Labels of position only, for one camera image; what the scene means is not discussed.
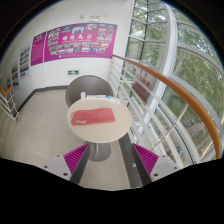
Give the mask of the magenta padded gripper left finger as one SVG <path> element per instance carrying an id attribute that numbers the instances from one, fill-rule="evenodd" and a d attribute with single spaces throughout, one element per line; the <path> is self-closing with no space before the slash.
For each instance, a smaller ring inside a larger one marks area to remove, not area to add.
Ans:
<path id="1" fill-rule="evenodd" d="M 43 169 L 58 177 L 79 184 L 90 156 L 90 144 L 84 144 L 65 155 L 52 157 Z"/>

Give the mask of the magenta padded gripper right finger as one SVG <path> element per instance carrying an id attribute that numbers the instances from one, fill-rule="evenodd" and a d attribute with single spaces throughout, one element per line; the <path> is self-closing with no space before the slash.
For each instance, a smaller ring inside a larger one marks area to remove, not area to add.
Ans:
<path id="1" fill-rule="evenodd" d="M 179 170 L 166 155 L 157 155 L 148 149 L 132 144 L 131 153 L 143 185 L 155 182 Z"/>

